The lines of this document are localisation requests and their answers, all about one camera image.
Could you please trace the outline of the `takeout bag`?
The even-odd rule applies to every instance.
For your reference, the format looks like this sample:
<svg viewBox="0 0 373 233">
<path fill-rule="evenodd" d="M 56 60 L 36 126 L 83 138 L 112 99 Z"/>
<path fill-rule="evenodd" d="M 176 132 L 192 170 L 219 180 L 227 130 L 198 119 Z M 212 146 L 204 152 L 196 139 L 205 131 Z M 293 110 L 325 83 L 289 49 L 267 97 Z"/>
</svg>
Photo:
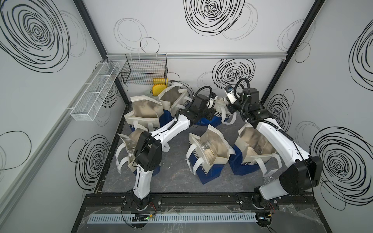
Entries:
<svg viewBox="0 0 373 233">
<path fill-rule="evenodd" d="M 125 114 L 124 117 L 132 132 L 137 128 L 152 132 L 168 123 L 168 117 L 161 101 L 144 95 L 134 96 L 130 99 L 133 110 Z"/>
<path fill-rule="evenodd" d="M 198 176 L 202 184 L 218 178 L 230 157 L 235 154 L 222 132 L 211 125 L 202 136 L 189 134 L 186 162 L 190 172 Z"/>
<path fill-rule="evenodd" d="M 260 170 L 264 177 L 268 177 L 282 168 L 282 161 L 276 149 L 249 123 L 238 130 L 233 150 L 235 154 L 230 156 L 229 165 L 234 175 L 244 176 Z M 277 161 L 277 167 L 268 170 L 266 164 L 272 158 Z"/>
<path fill-rule="evenodd" d="M 135 129 L 130 135 L 118 134 L 121 139 L 121 144 L 115 152 L 116 167 L 119 174 L 121 174 L 122 167 L 127 164 L 127 167 L 133 174 L 137 174 L 136 168 L 138 164 L 135 162 L 135 148 L 138 145 L 141 133 L 148 132 L 147 130 L 138 128 Z M 156 130 L 150 133 L 155 139 L 159 139 L 162 143 L 162 149 L 168 151 L 169 146 L 167 143 L 170 141 L 169 130 L 162 131 Z"/>
<path fill-rule="evenodd" d="M 188 90 L 183 88 L 181 83 L 165 88 L 158 95 L 158 98 L 169 119 L 175 118 L 179 110 L 184 109 L 188 103 L 192 102 L 192 98 L 188 95 Z"/>
<path fill-rule="evenodd" d="M 217 127 L 221 124 L 224 125 L 232 125 L 235 123 L 237 119 L 237 113 L 231 114 L 227 108 L 228 101 L 224 98 L 217 98 L 215 101 L 214 109 L 216 110 L 214 117 L 212 120 L 208 120 L 206 118 L 201 118 L 197 125 L 199 126 L 208 126 L 212 125 L 213 127 Z"/>
</svg>

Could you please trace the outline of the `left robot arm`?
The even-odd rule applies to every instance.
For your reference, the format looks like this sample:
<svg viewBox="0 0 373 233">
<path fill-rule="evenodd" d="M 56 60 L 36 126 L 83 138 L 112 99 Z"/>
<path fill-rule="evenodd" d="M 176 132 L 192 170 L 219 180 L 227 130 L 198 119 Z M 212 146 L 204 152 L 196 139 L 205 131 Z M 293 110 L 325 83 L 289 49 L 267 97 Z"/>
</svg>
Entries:
<svg viewBox="0 0 373 233">
<path fill-rule="evenodd" d="M 215 98 L 212 87 L 203 86 L 195 92 L 192 101 L 179 111 L 174 120 L 156 131 L 140 134 L 134 151 L 137 175 L 132 190 L 132 199 L 140 209 L 148 205 L 151 178 L 153 171 L 160 165 L 163 148 L 171 139 L 197 124 L 200 119 L 212 119 L 216 112 Z"/>
</svg>

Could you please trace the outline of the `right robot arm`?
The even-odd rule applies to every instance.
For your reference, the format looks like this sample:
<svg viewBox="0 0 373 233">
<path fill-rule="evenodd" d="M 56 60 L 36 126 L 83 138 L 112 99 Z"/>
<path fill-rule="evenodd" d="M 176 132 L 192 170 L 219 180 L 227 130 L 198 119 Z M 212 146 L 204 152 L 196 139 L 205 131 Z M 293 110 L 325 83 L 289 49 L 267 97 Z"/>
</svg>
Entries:
<svg viewBox="0 0 373 233">
<path fill-rule="evenodd" d="M 239 113 L 245 125 L 239 130 L 230 166 L 236 175 L 261 170 L 268 181 L 254 189 L 253 205 L 258 209 L 285 195 L 297 195 L 319 185 L 322 160 L 302 149 L 277 123 L 271 112 L 259 101 L 259 92 L 241 78 L 224 88 L 227 109 Z M 283 166 L 286 170 L 269 180 Z"/>
</svg>

